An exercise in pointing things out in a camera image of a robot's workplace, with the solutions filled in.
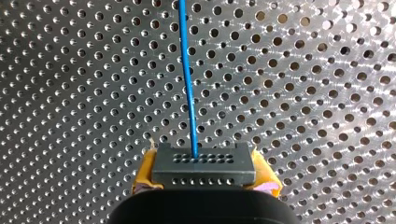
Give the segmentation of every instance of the perforated metal sheet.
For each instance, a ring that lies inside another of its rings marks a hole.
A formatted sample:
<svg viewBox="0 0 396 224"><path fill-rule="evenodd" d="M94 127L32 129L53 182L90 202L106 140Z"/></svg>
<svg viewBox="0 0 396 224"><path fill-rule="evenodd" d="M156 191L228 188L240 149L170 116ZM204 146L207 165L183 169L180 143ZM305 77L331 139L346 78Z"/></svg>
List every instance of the perforated metal sheet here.
<svg viewBox="0 0 396 224"><path fill-rule="evenodd" d="M187 5L200 144L257 144L303 223L395 223L395 1ZM189 145L176 8L1 1L1 223L105 223Z"/></svg>

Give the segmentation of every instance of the pink object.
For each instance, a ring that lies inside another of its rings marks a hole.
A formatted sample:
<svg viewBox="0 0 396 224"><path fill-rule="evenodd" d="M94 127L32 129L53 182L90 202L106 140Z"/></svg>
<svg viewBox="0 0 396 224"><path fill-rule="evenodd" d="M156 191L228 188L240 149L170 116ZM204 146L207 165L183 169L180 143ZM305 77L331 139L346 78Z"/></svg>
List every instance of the pink object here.
<svg viewBox="0 0 396 224"><path fill-rule="evenodd" d="M261 192L268 193L268 194L272 194L273 189L279 189L279 185L275 182L263 183L263 184L260 184L259 186L257 186L256 188L254 188L254 190L261 191Z"/></svg>

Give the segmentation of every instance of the blue rod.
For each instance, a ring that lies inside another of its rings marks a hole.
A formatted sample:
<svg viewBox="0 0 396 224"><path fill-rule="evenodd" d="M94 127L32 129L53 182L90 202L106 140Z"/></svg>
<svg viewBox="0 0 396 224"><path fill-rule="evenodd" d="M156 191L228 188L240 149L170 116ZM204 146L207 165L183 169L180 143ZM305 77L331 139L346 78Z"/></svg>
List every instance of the blue rod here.
<svg viewBox="0 0 396 224"><path fill-rule="evenodd" d="M183 64L184 82L186 83L187 105L189 106L190 117L190 136L191 136L191 155L193 158L198 157L198 136L196 132L195 123L195 109L194 109L194 92L191 84L189 53L189 37L187 36L186 23L186 2L185 0L178 0L178 23L180 24L180 47L181 47L181 62Z"/></svg>

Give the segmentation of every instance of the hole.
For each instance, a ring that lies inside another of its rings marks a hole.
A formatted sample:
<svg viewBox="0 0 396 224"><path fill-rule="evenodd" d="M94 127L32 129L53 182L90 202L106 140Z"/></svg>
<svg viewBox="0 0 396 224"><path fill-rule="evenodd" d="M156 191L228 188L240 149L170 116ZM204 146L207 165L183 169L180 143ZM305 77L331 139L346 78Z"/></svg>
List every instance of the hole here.
<svg viewBox="0 0 396 224"><path fill-rule="evenodd" d="M285 14L280 14L280 15L277 17L277 21L278 21L279 23L285 23L286 21L288 21L288 16L285 15Z"/></svg>
<svg viewBox="0 0 396 224"><path fill-rule="evenodd" d="M263 21L265 18L265 13L263 11L259 11L256 13L256 20Z"/></svg>
<svg viewBox="0 0 396 224"><path fill-rule="evenodd" d="M300 65L297 62L291 63L290 64L290 69L292 71L297 71L300 68Z"/></svg>
<svg viewBox="0 0 396 224"><path fill-rule="evenodd" d="M249 56L249 57L247 58L247 63L249 63L249 64L254 64L254 63L256 63L256 57L254 57L254 56Z"/></svg>
<svg viewBox="0 0 396 224"><path fill-rule="evenodd" d="M212 37L217 37L219 35L219 30L217 30L217 29L210 30L210 35Z"/></svg>
<svg viewBox="0 0 396 224"><path fill-rule="evenodd" d="M303 40L297 40L294 44L294 47L296 47L297 49L301 49L303 48L305 45L305 42Z"/></svg>
<svg viewBox="0 0 396 224"><path fill-rule="evenodd" d="M221 7L217 6L213 8L213 14L220 15L221 14Z"/></svg>
<svg viewBox="0 0 396 224"><path fill-rule="evenodd" d="M371 59L371 58L374 57L374 52L373 52L372 50L369 50L369 49L368 49L368 50L364 51L363 57L364 57L365 59Z"/></svg>
<svg viewBox="0 0 396 224"><path fill-rule="evenodd" d="M198 3L192 5L192 10L193 10L194 12L200 12L200 11L201 11L201 5L198 4Z"/></svg>
<svg viewBox="0 0 396 224"><path fill-rule="evenodd" d="M395 53L391 53L390 55L388 55L388 62L396 63L396 54Z"/></svg>
<svg viewBox="0 0 396 224"><path fill-rule="evenodd" d="M273 43L274 43L275 46L281 45L282 44L282 38L275 37L274 40L273 40Z"/></svg>
<svg viewBox="0 0 396 224"><path fill-rule="evenodd" d="M251 41L252 41L253 43L256 43L256 44L260 42L260 39L261 39L260 35L253 35L253 36L251 37Z"/></svg>
<svg viewBox="0 0 396 224"><path fill-rule="evenodd" d="M114 15L113 21L114 21L115 23L120 23L120 22L122 21L122 16L120 16L119 14Z"/></svg>
<svg viewBox="0 0 396 224"><path fill-rule="evenodd" d="M300 20L300 24L302 26L308 26L309 23L311 23L311 20L309 20L309 18L307 18L307 17L302 17Z"/></svg>
<svg viewBox="0 0 396 224"><path fill-rule="evenodd" d="M277 60L271 59L271 60L268 62L268 65L269 65L270 67L276 67L276 66L277 66Z"/></svg>
<svg viewBox="0 0 396 224"><path fill-rule="evenodd" d="M341 53L342 55L348 55L348 54L350 53L350 48L349 48L349 47L342 47L342 48L340 49L340 53Z"/></svg>
<svg viewBox="0 0 396 224"><path fill-rule="evenodd" d="M327 50L327 45L325 43L321 43L318 45L318 51L319 52L324 52Z"/></svg>
<svg viewBox="0 0 396 224"><path fill-rule="evenodd" d="M233 14L236 18L241 18L244 15L244 11L241 8L238 8Z"/></svg>
<svg viewBox="0 0 396 224"><path fill-rule="evenodd" d="M239 38L239 33L234 31L231 33L231 40L237 40Z"/></svg>

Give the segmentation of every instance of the black object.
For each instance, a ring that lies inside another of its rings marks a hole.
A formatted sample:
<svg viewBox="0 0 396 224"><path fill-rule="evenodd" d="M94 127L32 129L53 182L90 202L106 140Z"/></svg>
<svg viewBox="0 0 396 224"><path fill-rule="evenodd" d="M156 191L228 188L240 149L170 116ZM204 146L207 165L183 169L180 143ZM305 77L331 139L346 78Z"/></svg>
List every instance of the black object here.
<svg viewBox="0 0 396 224"><path fill-rule="evenodd" d="M109 224L238 223L297 224L287 205L245 189L164 189L132 196L119 205Z"/></svg>
<svg viewBox="0 0 396 224"><path fill-rule="evenodd" d="M194 159L189 148L161 143L152 181L166 189L235 189L254 183L256 172L247 143L235 144L235 148L200 148L199 152Z"/></svg>

